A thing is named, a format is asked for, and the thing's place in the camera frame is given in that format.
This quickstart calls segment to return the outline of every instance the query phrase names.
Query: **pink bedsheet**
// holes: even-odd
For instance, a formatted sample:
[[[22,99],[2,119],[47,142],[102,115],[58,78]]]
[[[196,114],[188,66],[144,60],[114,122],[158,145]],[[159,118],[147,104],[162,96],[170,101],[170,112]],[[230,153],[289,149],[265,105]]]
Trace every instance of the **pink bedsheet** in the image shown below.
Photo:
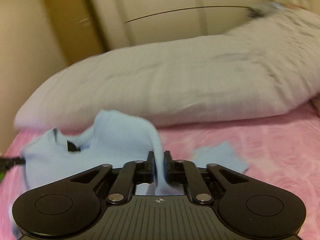
[[[320,239],[320,118],[310,105],[289,114],[255,120],[177,126],[159,130],[164,150],[174,159],[188,159],[194,149],[229,141],[250,167],[253,178],[287,189],[307,207],[299,233],[304,240]],[[21,131],[8,149],[16,156],[41,133]],[[0,239],[13,240],[8,207],[20,193],[21,170],[13,168],[0,185]]]

